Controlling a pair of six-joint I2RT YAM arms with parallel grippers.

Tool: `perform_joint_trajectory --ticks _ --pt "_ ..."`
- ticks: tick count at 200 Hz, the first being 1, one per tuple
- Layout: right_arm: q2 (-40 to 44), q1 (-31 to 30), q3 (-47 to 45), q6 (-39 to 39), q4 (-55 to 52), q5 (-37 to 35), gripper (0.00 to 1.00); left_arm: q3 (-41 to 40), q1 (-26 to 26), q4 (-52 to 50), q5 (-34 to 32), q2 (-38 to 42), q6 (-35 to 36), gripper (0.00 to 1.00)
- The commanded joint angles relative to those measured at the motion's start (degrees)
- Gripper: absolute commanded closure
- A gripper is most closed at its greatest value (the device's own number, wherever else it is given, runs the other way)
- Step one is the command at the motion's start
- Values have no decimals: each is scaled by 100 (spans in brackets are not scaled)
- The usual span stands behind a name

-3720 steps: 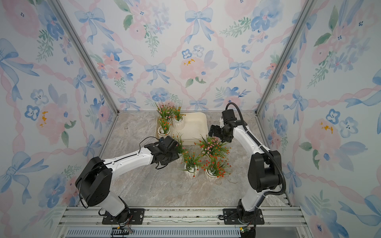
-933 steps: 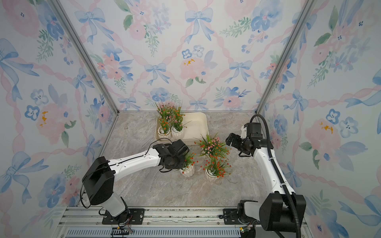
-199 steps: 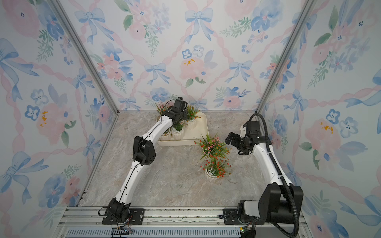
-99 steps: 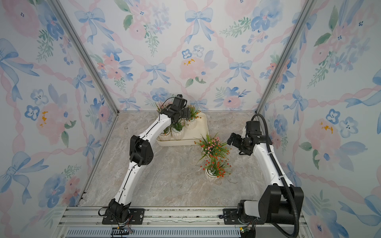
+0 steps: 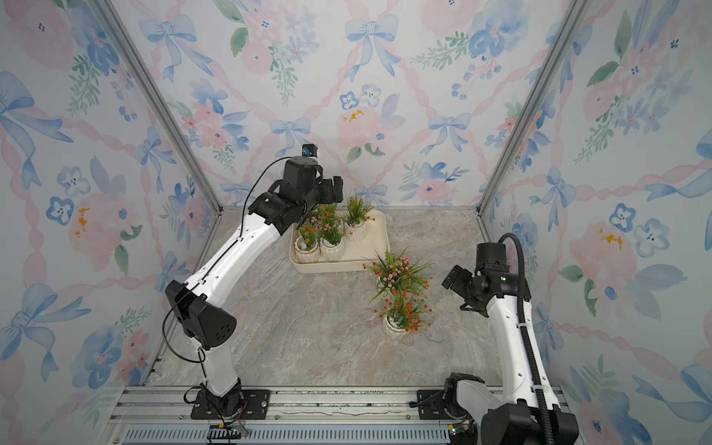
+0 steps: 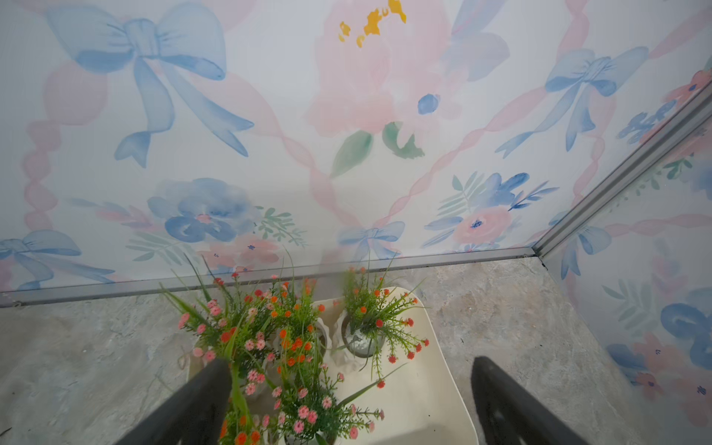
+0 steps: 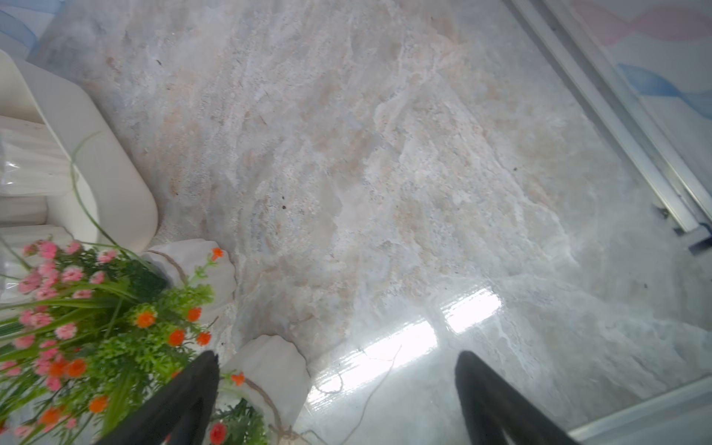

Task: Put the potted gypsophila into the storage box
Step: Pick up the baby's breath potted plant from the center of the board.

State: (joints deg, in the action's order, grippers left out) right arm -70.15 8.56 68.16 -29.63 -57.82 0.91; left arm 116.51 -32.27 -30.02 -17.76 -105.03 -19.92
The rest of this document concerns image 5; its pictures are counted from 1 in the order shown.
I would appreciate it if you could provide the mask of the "orange gypsophila pot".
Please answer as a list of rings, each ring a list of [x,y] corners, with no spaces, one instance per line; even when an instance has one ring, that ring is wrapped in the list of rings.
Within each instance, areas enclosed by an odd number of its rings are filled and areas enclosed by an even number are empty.
[[[319,207],[317,217],[320,227],[323,230],[339,228],[341,218],[337,214],[337,204],[324,204]]]
[[[308,220],[297,229],[297,235],[294,242],[297,263],[317,263],[321,256],[318,227],[312,220]]]
[[[371,219],[370,212],[374,206],[363,197],[351,196],[347,203],[347,213],[345,224],[347,226],[347,236],[352,242],[360,242],[367,234],[367,223]]]

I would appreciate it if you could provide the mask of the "red gypsophila pot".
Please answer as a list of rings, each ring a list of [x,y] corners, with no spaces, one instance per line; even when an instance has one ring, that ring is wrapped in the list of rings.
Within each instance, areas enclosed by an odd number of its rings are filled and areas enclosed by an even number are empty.
[[[419,295],[392,294],[382,299],[373,313],[389,339],[401,339],[432,326],[433,308]]]

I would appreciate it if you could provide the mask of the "large pink gypsophila pot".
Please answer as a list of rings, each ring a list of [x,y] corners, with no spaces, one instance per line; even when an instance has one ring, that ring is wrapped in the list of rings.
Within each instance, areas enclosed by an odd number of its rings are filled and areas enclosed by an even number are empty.
[[[375,299],[388,297],[421,296],[429,288],[432,277],[429,263],[417,263],[403,250],[394,253],[387,250],[376,254],[375,260],[367,261],[363,270],[376,278]]]

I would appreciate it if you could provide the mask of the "pink gypsophila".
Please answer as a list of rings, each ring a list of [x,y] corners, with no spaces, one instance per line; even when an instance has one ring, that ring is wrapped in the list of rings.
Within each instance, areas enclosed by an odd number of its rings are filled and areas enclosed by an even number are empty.
[[[314,229],[321,229],[331,224],[336,216],[336,204],[320,204],[315,206],[309,213],[305,225]]]

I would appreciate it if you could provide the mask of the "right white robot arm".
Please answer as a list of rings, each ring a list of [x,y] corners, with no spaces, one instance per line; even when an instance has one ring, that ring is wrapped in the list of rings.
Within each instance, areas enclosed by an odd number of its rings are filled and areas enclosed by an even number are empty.
[[[518,291],[519,284],[524,291]],[[442,286],[463,298],[463,311],[480,313],[494,327],[502,368],[502,393],[476,378],[451,376],[443,399],[465,412],[478,429],[479,444],[574,444],[576,416],[566,413],[539,356],[532,323],[531,295],[516,274],[455,265]]]

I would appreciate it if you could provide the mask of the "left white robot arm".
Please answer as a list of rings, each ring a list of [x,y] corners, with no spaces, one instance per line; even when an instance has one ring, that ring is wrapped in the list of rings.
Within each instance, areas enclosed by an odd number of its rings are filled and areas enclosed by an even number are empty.
[[[287,230],[303,224],[315,207],[342,200],[339,176],[313,181],[285,177],[254,200],[233,237],[196,274],[167,285],[171,312],[198,354],[194,362],[204,376],[201,406],[213,415],[235,418],[246,405],[228,345],[237,319],[224,309],[227,297],[248,267]]]

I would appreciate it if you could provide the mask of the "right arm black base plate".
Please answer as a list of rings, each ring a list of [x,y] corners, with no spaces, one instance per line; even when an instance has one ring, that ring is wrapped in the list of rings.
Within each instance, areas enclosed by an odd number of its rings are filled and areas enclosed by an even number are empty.
[[[448,420],[443,399],[443,389],[419,389],[416,392],[415,408],[420,420]]]

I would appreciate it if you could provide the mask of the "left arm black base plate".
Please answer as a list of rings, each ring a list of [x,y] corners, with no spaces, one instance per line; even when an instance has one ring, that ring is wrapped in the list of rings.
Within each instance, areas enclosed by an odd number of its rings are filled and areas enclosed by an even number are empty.
[[[265,420],[272,392],[269,389],[241,389],[218,397],[201,389],[192,407],[192,420]]]

